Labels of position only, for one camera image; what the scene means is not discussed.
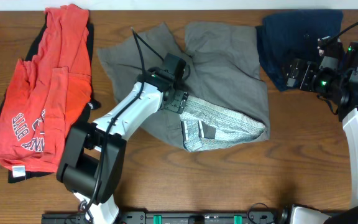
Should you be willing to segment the grey shorts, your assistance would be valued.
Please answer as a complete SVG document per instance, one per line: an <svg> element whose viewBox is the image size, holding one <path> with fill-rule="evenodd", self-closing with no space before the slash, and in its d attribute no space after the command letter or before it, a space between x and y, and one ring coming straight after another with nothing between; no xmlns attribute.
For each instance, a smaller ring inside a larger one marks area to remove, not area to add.
<svg viewBox="0 0 358 224"><path fill-rule="evenodd" d="M142 123L145 131L190 152L269 138L268 93L259 74L254 27L191 22L185 27L184 49L166 24L140 36L139 44L128 38L114 47L98 49L115 100L122 101L141 70L160 66L166 54L186 61L183 89L189 94L181 114L160 110Z"/></svg>

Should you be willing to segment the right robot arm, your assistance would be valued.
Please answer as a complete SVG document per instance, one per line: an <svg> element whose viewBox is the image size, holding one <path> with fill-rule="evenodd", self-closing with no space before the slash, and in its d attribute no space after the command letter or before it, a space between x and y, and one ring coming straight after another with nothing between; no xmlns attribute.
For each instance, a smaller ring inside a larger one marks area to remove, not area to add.
<svg viewBox="0 0 358 224"><path fill-rule="evenodd" d="M351 163L351 205L345 212L324 213L305 205L283 209L277 223L358 223L358 42L344 50L341 42L318 46L321 60L299 58L283 66L286 85L317 94L338 116Z"/></svg>

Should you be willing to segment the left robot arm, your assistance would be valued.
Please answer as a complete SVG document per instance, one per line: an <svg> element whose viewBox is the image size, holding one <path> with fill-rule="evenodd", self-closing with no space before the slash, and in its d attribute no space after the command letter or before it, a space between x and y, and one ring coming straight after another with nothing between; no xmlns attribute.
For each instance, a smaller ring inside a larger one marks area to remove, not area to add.
<svg viewBox="0 0 358 224"><path fill-rule="evenodd" d="M186 62L166 54L160 67L143 70L131 92L109 113L71 128L57 180L80 200L79 211L44 214L42 223L115 223L113 193L121 179L126 144L138 127L160 110L182 113L188 99L179 90Z"/></svg>

